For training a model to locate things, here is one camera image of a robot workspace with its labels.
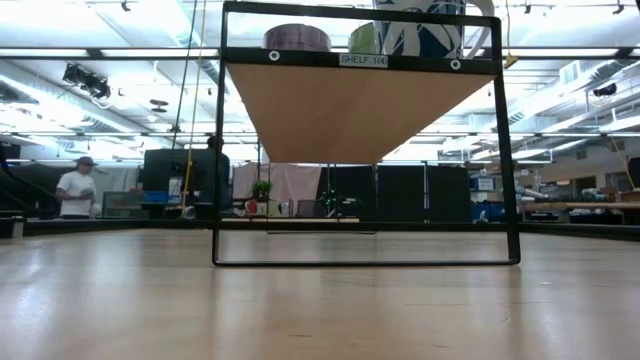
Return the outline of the blue storage bins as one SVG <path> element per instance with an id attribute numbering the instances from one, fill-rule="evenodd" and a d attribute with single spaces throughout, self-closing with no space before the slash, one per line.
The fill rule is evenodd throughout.
<path id="1" fill-rule="evenodd" d="M 470 199 L 474 222 L 504 222 L 501 179 L 492 176 L 470 178 Z"/>

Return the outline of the purple ribbed mug white handle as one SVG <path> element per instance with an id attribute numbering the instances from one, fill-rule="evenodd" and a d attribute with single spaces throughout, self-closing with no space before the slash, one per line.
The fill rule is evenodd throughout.
<path id="1" fill-rule="evenodd" d="M 263 35 L 263 48 L 329 52 L 330 37 L 321 29 L 305 24 L 283 24 Z"/>

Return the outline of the person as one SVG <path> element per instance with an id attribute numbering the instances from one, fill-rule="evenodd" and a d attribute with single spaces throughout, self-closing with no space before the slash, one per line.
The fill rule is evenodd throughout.
<path id="1" fill-rule="evenodd" d="M 96 163 L 89 156 L 77 159 L 73 171 L 61 176 L 56 186 L 62 219 L 89 219 L 93 214 L 96 186 L 91 172 Z"/>
<path id="2" fill-rule="evenodd" d="M 219 204 L 220 211 L 226 211 L 231 207 L 232 197 L 229 190 L 230 160 L 219 149 L 224 145 L 216 135 L 207 139 L 207 153 L 203 157 L 203 169 L 206 180 L 203 182 L 201 199 L 205 202 Z"/>

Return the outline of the grey cloth cover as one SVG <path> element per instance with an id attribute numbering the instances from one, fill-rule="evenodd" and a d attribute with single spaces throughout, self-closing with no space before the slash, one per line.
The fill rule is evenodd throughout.
<path id="1" fill-rule="evenodd" d="M 140 211 L 138 167 L 99 166 L 92 172 L 96 185 L 96 210 L 102 218 L 129 218 Z"/>

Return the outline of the black monitor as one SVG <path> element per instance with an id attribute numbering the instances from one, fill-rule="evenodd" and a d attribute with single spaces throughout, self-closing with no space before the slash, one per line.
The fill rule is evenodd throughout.
<path id="1" fill-rule="evenodd" d="M 140 181 L 144 191 L 169 191 L 171 178 L 188 180 L 188 191 L 204 191 L 212 183 L 214 155 L 207 149 L 157 149 L 144 155 Z"/>

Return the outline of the pink cloth curtain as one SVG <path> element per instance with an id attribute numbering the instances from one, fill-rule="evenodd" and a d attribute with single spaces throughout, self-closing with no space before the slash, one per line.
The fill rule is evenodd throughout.
<path id="1" fill-rule="evenodd" d="M 288 201 L 290 216 L 296 214 L 299 200 L 315 200 L 322 168 L 289 163 L 266 163 L 258 165 L 250 162 L 232 168 L 232 198 L 246 199 L 252 195 L 252 185 L 256 180 L 271 181 L 269 217 L 282 217 L 278 211 L 280 202 Z"/>

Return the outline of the white mug blue leaf pattern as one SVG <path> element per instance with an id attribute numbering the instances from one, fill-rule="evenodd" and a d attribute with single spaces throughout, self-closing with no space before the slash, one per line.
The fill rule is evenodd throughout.
<path id="1" fill-rule="evenodd" d="M 372 0 L 375 10 L 405 11 L 431 15 L 465 15 L 468 4 L 483 16 L 493 16 L 493 0 Z M 476 44 L 463 54 L 463 25 L 375 21 L 377 51 L 384 55 L 471 59 L 487 40 L 491 30 L 483 28 Z"/>

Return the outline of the black partition panels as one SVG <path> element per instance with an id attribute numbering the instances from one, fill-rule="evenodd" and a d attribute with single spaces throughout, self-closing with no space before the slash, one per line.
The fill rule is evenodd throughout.
<path id="1" fill-rule="evenodd" d="M 419 165 L 332 166 L 317 190 L 336 189 L 357 202 L 345 218 L 362 222 L 470 223 L 470 179 L 462 167 Z"/>

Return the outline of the small potted plant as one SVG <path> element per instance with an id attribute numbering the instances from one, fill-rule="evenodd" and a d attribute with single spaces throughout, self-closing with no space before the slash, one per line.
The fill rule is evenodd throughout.
<path id="1" fill-rule="evenodd" d="M 252 185 L 252 198 L 257 202 L 268 202 L 272 186 L 271 181 L 256 180 Z"/>

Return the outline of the black aluminium table frame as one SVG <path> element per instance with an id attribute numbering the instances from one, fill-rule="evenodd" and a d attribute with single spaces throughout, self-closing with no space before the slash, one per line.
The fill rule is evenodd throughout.
<path id="1" fill-rule="evenodd" d="M 522 233 L 548 234 L 567 237 L 600 238 L 640 242 L 640 226 L 562 224 L 525 222 L 516 226 Z M 23 234 L 40 236 L 94 231 L 129 229 L 219 229 L 224 231 L 269 231 L 269 232 L 465 232 L 505 233 L 505 223 L 398 223 L 357 222 L 353 219 L 240 219 L 225 218 L 220 224 L 208 220 L 162 220 L 162 219 L 98 219 L 98 220 L 26 220 Z"/>

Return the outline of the wooden shelf black metal frame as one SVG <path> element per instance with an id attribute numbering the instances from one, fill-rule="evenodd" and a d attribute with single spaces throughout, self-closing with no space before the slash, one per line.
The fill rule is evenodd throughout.
<path id="1" fill-rule="evenodd" d="M 227 1 L 233 13 L 483 27 L 490 56 L 429 58 L 361 53 L 219 48 L 219 79 L 232 82 L 269 158 L 279 163 L 369 164 L 486 85 L 494 107 L 504 186 L 507 263 L 521 260 L 502 23 L 493 16 Z"/>

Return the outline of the yellow hanging tag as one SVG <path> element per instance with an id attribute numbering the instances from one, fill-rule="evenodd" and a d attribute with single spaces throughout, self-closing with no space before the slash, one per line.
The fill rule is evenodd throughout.
<path id="1" fill-rule="evenodd" d="M 512 29 L 512 20 L 511 20 L 511 10 L 510 10 L 510 0 L 504 0 L 505 2 L 505 12 L 506 12 L 506 60 L 504 63 L 504 69 L 507 70 L 511 68 L 517 61 L 518 58 L 512 53 L 511 47 L 511 29 Z"/>

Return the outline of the green mug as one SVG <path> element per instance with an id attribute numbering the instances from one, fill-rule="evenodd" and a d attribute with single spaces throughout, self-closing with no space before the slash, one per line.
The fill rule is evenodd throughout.
<path id="1" fill-rule="evenodd" d="M 368 22 L 356 28 L 349 36 L 347 48 L 349 53 L 378 54 L 374 23 Z"/>

